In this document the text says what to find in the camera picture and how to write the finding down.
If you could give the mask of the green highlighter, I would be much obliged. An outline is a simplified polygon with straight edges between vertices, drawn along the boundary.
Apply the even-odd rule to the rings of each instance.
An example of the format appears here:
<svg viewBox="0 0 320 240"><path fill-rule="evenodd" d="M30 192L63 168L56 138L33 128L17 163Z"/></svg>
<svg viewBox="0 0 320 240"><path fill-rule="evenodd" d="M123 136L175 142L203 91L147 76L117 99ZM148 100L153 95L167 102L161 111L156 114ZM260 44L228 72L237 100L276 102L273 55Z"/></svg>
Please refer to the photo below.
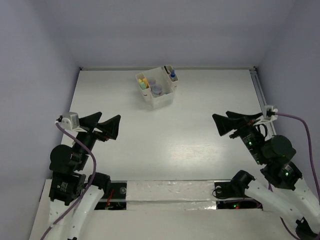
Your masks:
<svg viewBox="0 0 320 240"><path fill-rule="evenodd" d="M147 88L146 88L146 86L145 86L145 84L144 84L144 82L142 82L141 84L139 84L140 85L140 88L142 89L142 90L146 90Z"/></svg>

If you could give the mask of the orange highlighter cap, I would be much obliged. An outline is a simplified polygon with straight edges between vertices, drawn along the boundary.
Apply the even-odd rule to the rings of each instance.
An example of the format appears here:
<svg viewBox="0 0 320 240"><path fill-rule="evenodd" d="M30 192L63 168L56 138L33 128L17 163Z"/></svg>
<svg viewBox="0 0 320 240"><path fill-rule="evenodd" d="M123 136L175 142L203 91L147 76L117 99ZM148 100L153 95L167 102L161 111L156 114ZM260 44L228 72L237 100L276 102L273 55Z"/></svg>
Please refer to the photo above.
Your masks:
<svg viewBox="0 0 320 240"><path fill-rule="evenodd" d="M147 79L146 79L146 78L143 78L142 81L144 82L145 87L148 88L148 87L149 87L149 84L148 84Z"/></svg>

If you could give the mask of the clear blue spray bottle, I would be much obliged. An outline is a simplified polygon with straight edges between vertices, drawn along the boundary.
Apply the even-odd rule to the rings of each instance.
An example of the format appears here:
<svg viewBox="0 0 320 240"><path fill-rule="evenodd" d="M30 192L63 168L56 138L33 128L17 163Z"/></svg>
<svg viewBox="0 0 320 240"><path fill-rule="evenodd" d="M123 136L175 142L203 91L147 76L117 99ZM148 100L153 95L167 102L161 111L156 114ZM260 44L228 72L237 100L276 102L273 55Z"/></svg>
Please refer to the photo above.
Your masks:
<svg viewBox="0 0 320 240"><path fill-rule="evenodd" d="M176 81L176 73L175 73L175 70L172 69L172 71L170 72L170 79L172 82L175 82Z"/></svg>

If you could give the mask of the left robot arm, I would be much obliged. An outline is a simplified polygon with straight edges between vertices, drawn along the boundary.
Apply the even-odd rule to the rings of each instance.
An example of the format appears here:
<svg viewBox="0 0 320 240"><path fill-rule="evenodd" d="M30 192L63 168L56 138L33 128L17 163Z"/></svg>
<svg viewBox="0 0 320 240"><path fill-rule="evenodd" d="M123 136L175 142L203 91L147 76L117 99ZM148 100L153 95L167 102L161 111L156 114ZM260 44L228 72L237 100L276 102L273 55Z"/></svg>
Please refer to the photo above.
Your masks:
<svg viewBox="0 0 320 240"><path fill-rule="evenodd" d="M111 177L97 172L92 149L97 141L117 139L121 116L104 122L101 117L100 111L85 117L67 112L54 123L73 144L59 144L50 153L49 219L43 240L81 239L97 203L110 194Z"/></svg>

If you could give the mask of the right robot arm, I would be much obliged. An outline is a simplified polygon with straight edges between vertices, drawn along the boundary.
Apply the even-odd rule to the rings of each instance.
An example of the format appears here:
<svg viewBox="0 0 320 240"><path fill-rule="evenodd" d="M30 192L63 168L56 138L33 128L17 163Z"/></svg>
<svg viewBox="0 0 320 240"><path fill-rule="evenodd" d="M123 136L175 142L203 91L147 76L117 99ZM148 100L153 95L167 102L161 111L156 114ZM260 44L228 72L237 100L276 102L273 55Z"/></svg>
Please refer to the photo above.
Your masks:
<svg viewBox="0 0 320 240"><path fill-rule="evenodd" d="M253 115L227 111L225 116L213 114L220 136L240 138L258 165L269 187L253 175L239 170L227 182L215 184L212 195L219 200L251 198L278 214L286 227L294 229L298 240L320 238L320 197L308 187L302 172L292 162L296 154L290 140L283 135L267 139L260 126L283 116L277 109Z"/></svg>

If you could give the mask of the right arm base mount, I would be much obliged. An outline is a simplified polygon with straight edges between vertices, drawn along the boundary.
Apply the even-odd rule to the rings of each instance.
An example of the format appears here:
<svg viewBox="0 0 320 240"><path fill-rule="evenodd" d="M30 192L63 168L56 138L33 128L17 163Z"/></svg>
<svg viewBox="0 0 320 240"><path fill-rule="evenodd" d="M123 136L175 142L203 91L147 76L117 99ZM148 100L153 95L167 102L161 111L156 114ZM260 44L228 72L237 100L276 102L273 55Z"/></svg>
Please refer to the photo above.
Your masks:
<svg viewBox="0 0 320 240"><path fill-rule="evenodd" d="M230 181L215 181L212 196L218 210L263 210L259 201L232 190Z"/></svg>

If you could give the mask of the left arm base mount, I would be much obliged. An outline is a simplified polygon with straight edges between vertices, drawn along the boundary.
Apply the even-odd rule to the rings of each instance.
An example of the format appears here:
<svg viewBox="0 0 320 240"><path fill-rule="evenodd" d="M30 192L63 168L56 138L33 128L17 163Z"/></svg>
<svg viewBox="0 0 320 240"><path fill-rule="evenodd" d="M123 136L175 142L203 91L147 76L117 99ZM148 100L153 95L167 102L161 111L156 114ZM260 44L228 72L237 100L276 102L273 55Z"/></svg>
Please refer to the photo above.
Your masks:
<svg viewBox="0 0 320 240"><path fill-rule="evenodd" d="M103 196L98 201L95 210L126 210L127 209L127 182L111 181L107 174L97 172L94 176L93 186L102 189Z"/></svg>

